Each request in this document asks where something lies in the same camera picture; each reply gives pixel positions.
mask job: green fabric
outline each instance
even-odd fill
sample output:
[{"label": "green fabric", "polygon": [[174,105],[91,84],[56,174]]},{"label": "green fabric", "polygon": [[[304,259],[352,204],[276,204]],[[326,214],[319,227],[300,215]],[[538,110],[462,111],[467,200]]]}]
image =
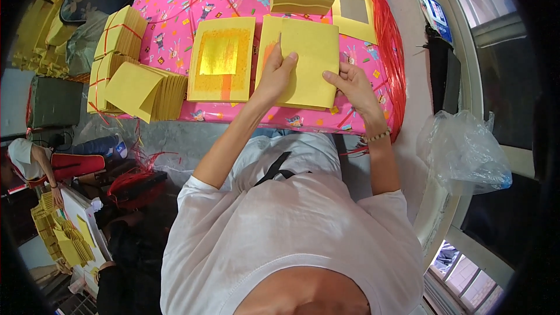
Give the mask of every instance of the green fabric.
[{"label": "green fabric", "polygon": [[65,127],[80,122],[83,84],[58,78],[34,77],[27,127]]}]

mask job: blue jeans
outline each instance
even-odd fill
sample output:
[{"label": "blue jeans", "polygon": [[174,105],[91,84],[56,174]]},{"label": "blue jeans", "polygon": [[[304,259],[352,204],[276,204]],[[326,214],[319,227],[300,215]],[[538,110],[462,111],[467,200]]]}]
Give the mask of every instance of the blue jeans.
[{"label": "blue jeans", "polygon": [[83,144],[70,146],[68,150],[57,151],[71,155],[107,155],[111,148],[115,148],[119,138],[116,135],[98,137]]},{"label": "blue jeans", "polygon": [[[291,130],[291,129],[275,129],[275,128],[257,128],[255,130],[255,132],[251,135],[251,139],[253,137],[256,136],[261,136],[264,135],[265,137],[270,137],[271,139],[273,137],[277,137],[277,136],[285,136],[285,135],[290,135],[290,134],[297,134],[299,133],[299,131],[296,130]],[[332,134],[328,134],[325,133],[326,137],[329,138],[330,142],[334,145],[334,138],[332,137]]]}]

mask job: red apron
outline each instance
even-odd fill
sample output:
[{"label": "red apron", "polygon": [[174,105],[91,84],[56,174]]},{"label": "red apron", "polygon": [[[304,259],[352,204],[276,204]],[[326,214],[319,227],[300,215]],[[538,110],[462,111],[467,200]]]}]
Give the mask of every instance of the red apron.
[{"label": "red apron", "polygon": [[[50,165],[56,181],[70,179],[101,171],[105,168],[105,159],[101,155],[70,155],[66,153],[53,153]],[[25,179],[18,167],[13,166],[20,177]],[[47,180],[46,175],[38,179],[26,180],[30,188],[42,185]]]}]

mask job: table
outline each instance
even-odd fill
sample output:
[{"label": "table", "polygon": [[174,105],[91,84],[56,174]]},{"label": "table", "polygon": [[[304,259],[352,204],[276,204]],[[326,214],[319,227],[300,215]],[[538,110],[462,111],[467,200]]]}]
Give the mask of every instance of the table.
[{"label": "table", "polygon": [[64,186],[60,189],[62,194],[62,199],[64,200],[64,212],[67,215],[66,219],[72,221],[73,225],[80,230],[80,225],[78,223],[77,215],[79,215],[90,229],[92,238],[96,245],[91,251],[94,254],[93,261],[89,261],[84,267],[80,265],[72,265],[75,272],[78,272],[86,280],[86,284],[89,289],[97,294],[99,288],[94,281],[94,277],[90,274],[93,268],[101,268],[103,263],[108,260],[112,260],[109,254],[107,242],[102,232],[97,228],[97,222],[94,216],[94,207],[91,205],[91,201],[85,198],[82,194],[77,192],[71,187]]},{"label": "table", "polygon": [[[253,60],[251,62],[251,88],[254,89],[256,62],[258,57],[258,40],[262,29],[262,17],[273,15],[292,19],[309,19],[315,22],[332,24],[332,15],[282,15],[270,13],[270,0],[135,0],[132,5],[148,20],[148,27],[143,36],[139,60],[142,64],[158,67],[168,71],[189,74],[192,53],[192,30],[196,30],[202,19],[219,19],[220,17],[241,16],[256,17],[256,34]],[[190,21],[192,10],[196,22]],[[377,46],[368,42],[340,35],[340,60],[349,61],[363,68],[377,89],[376,95],[384,110],[388,125],[393,127],[391,113],[393,105],[388,97],[387,77]],[[236,103],[183,103],[179,121],[198,121],[230,123],[244,104]],[[262,127],[277,127],[299,131],[344,132],[362,135],[365,126],[359,115],[348,103],[344,95],[337,96],[334,107],[325,111],[311,111],[273,107],[260,122]]]}]

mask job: gold foil square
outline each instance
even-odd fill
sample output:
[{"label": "gold foil square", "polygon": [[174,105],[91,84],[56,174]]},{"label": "gold foil square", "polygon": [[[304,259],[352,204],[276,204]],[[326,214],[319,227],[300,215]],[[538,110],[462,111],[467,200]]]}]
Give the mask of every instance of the gold foil square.
[{"label": "gold foil square", "polygon": [[235,74],[238,50],[239,37],[208,37],[202,51],[200,74]]}]

